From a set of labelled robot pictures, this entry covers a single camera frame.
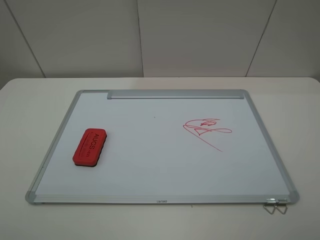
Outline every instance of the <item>white writing surface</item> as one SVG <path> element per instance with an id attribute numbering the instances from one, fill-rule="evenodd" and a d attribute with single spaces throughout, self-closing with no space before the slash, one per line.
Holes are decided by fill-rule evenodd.
<path id="1" fill-rule="evenodd" d="M 95 167 L 72 160 L 88 128 Z M 244 196 L 289 191 L 245 99 L 107 99 L 83 93 L 37 195 Z"/>

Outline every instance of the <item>metal hook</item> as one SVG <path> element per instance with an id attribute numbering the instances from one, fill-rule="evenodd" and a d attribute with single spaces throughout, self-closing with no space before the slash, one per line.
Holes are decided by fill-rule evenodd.
<path id="1" fill-rule="evenodd" d="M 271 206 L 273 206 L 273 210 L 272 211 L 270 211 L 267 207 L 271 207 Z M 269 213 L 269 214 L 274 214 L 275 213 L 275 211 L 276 211 L 276 206 L 273 204 L 273 205 L 270 205 L 270 204 L 265 204 L 264 206 L 264 209 Z"/>
<path id="2" fill-rule="evenodd" d="M 287 210 L 288 210 L 288 206 L 287 204 L 281 204 L 280 206 L 278 204 L 275 205 L 275 208 L 283 215 L 286 214 Z"/>

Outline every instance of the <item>red scribble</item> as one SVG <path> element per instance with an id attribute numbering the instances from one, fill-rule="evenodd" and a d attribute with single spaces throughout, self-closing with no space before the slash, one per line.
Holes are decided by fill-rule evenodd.
<path id="1" fill-rule="evenodd" d="M 220 149 L 216 148 L 206 140 L 203 140 L 200 136 L 202 134 L 208 133 L 208 132 L 220 132 L 220 133 L 225 133 L 225 134 L 230 134 L 232 133 L 231 129 L 228 128 L 208 128 L 210 126 L 214 126 L 217 124 L 217 121 L 220 119 L 217 118 L 206 118 L 206 119 L 195 119 L 195 120 L 190 120 L 187 121 L 184 125 L 183 128 L 187 130 L 189 133 L 195 135 L 198 139 L 204 141 L 206 144 L 210 145 L 211 147 L 217 149 L 218 151 L 222 152 Z"/>

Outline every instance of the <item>whiteboard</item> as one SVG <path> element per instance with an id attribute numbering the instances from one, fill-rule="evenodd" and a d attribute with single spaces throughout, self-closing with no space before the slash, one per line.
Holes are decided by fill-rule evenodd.
<path id="1" fill-rule="evenodd" d="M 33 203 L 297 200 L 247 93 L 124 92 L 118 98 L 116 90 L 78 93 L 33 188 Z M 76 166 L 72 157 L 89 128 L 105 129 L 106 142 L 97 166 Z"/>

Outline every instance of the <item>whiteboard eraser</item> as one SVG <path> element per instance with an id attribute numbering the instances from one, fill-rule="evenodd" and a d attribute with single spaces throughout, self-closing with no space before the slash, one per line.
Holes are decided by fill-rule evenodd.
<path id="1" fill-rule="evenodd" d="M 94 167 L 97 165 L 107 133 L 101 128 L 88 128 L 85 130 L 80 143 L 73 155 L 76 166 Z"/>

